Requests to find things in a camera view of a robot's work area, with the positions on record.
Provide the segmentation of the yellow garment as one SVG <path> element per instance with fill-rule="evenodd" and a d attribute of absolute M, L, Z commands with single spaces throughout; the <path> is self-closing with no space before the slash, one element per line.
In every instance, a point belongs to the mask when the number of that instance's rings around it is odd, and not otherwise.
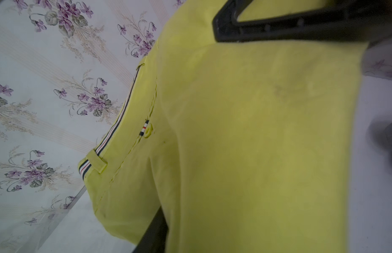
<path fill-rule="evenodd" d="M 187 1 L 78 169 L 96 218 L 168 253 L 345 253 L 353 117 L 367 43 L 217 43 L 224 1 Z"/>

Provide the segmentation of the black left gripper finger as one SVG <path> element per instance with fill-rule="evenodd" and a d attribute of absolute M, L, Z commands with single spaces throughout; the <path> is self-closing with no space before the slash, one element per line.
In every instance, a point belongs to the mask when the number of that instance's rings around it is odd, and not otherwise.
<path fill-rule="evenodd" d="M 160 207 L 133 253 L 165 253 L 168 225 Z"/>

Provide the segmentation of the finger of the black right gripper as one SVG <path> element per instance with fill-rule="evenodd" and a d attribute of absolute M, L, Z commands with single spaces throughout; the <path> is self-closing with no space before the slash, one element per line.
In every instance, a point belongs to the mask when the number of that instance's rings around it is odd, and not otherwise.
<path fill-rule="evenodd" d="M 330 7 L 238 21 L 251 1 L 227 1 L 212 21 L 217 42 L 305 40 L 366 42 L 392 33 L 391 1 L 336 1 Z"/>

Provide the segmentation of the clear plastic vacuum bag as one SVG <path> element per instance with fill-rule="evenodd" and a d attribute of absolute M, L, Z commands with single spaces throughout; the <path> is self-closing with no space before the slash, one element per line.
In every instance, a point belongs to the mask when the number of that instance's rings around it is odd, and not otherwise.
<path fill-rule="evenodd" d="M 21 220 L 0 230 L 0 253 L 36 253 L 85 193 L 53 198 L 49 207 L 30 212 Z"/>

